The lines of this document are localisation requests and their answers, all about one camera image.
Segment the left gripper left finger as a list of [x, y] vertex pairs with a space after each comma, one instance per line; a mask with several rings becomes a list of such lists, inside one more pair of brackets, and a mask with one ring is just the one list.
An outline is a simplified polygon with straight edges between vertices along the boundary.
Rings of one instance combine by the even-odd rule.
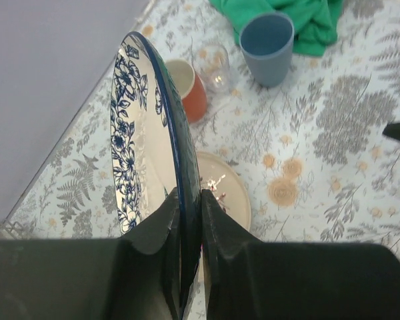
[[0, 319], [178, 319], [179, 200], [118, 238], [0, 240]]

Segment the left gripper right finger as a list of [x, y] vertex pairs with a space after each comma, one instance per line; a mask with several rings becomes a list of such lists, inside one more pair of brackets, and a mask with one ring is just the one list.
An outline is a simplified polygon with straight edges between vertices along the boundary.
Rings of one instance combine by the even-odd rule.
[[400, 262], [372, 243], [271, 243], [201, 196], [208, 319], [400, 319]]

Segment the beige pink rimmed plate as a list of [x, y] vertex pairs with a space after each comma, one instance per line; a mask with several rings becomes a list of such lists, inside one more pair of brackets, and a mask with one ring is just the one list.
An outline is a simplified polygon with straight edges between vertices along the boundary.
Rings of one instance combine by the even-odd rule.
[[236, 172], [218, 156], [197, 152], [200, 182], [209, 189], [216, 200], [233, 220], [249, 231], [251, 226], [251, 204], [247, 190]]

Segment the dark patterned plate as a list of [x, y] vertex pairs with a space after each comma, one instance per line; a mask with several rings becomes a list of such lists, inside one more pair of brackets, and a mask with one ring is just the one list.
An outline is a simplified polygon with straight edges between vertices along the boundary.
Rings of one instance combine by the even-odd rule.
[[127, 233], [177, 191], [181, 304], [191, 299], [201, 246], [197, 156], [182, 104], [160, 54], [132, 31], [119, 46], [111, 89], [111, 156], [119, 227]]

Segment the light blue cup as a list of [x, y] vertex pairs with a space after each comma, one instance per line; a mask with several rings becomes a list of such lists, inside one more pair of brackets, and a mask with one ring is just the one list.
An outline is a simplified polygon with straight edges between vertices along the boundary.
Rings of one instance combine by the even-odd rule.
[[264, 13], [251, 19], [239, 32], [239, 46], [258, 84], [276, 87], [291, 63], [295, 29], [288, 15]]

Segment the orange mug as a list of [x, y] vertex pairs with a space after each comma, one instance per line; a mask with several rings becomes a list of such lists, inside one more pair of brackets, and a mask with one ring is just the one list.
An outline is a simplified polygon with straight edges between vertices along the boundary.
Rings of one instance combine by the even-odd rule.
[[198, 74], [183, 59], [168, 60], [165, 66], [181, 97], [188, 122], [198, 122], [207, 111], [207, 96]]

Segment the clear plastic glass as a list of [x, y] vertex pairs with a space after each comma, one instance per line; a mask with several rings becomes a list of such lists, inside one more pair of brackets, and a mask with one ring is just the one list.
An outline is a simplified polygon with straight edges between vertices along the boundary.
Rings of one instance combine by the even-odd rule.
[[200, 53], [200, 70], [210, 89], [217, 93], [226, 92], [230, 86], [229, 58], [222, 45], [204, 46]]

